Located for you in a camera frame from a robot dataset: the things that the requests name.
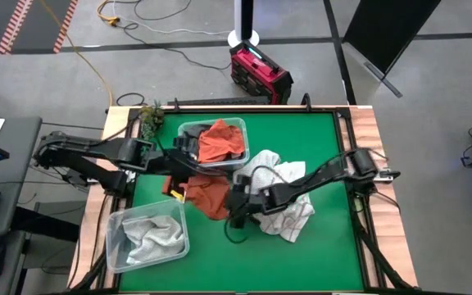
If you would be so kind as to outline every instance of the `black desk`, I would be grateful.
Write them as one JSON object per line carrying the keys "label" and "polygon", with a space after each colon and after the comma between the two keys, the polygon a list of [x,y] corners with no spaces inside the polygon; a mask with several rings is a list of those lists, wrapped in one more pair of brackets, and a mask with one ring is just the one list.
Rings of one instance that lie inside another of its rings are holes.
{"label": "black desk", "polygon": [[[10,153],[10,158],[0,161],[0,182],[14,182],[0,184],[0,237],[6,235],[4,239],[7,241],[5,268],[0,277],[0,294],[11,291],[25,243],[25,231],[71,242],[78,239],[78,225],[17,206],[23,186],[21,182],[25,180],[41,122],[40,117],[5,119],[0,130],[0,148]],[[41,222],[29,222],[39,217]],[[24,223],[28,225],[26,228],[21,226]],[[19,231],[9,233],[12,229]]]}
{"label": "black desk", "polygon": [[[0,148],[10,158],[0,161],[0,182],[24,181],[41,127],[41,118],[6,119],[0,130]],[[0,184],[0,236],[12,223],[23,184]]]}

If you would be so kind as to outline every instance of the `brown cloth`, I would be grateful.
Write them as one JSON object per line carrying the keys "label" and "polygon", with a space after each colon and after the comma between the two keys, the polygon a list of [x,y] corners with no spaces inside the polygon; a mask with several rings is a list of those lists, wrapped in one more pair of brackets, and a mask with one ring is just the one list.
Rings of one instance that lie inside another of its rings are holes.
{"label": "brown cloth", "polygon": [[224,176],[193,176],[179,186],[185,188],[185,201],[191,201],[207,217],[222,220],[229,215],[224,207],[229,181]]}
{"label": "brown cloth", "polygon": [[200,134],[200,163],[223,161],[227,156],[241,155],[245,151],[242,131],[237,126],[229,126],[222,119],[209,130]]}

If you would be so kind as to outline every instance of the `pole base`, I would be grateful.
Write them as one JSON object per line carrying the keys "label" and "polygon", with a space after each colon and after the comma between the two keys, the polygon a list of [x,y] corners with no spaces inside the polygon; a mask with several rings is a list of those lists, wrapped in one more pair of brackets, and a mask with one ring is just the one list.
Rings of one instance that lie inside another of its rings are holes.
{"label": "pole base", "polygon": [[[236,30],[230,32],[227,41],[229,42],[229,46],[232,48],[235,48],[238,44],[242,42],[242,40],[238,40],[238,37],[236,37]],[[258,45],[258,43],[260,42],[260,36],[258,36],[258,33],[255,30],[252,31],[252,36],[249,41],[254,46]]]}

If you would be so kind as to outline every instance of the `orange striped floor marking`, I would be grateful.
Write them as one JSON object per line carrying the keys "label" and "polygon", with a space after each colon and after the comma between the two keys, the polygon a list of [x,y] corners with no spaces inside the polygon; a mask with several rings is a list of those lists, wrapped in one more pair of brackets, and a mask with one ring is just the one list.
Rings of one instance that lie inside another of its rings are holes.
{"label": "orange striped floor marking", "polygon": [[21,30],[21,26],[25,21],[26,14],[29,12],[33,0],[19,0],[12,13],[10,20],[8,20],[7,28],[3,33],[0,41],[0,54],[10,54],[12,46],[16,40],[17,35]]}
{"label": "orange striped floor marking", "polygon": [[66,32],[69,29],[70,21],[72,20],[72,16],[74,16],[75,6],[78,4],[78,0],[70,0],[69,8],[66,11],[65,19],[63,19],[61,23],[61,28],[59,29],[59,34],[57,35],[56,42],[54,43],[54,52],[59,53],[61,50],[61,46],[63,45],[63,41],[66,37]]}

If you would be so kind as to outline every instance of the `small plant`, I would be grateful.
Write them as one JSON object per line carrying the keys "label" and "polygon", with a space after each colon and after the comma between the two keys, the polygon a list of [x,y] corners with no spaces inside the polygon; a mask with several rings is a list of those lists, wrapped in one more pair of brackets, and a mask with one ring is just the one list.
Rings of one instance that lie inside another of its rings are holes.
{"label": "small plant", "polygon": [[154,106],[142,107],[139,111],[141,119],[141,136],[143,140],[149,141],[156,136],[156,132],[163,126],[163,116],[165,113],[161,109],[159,102],[154,102]]}

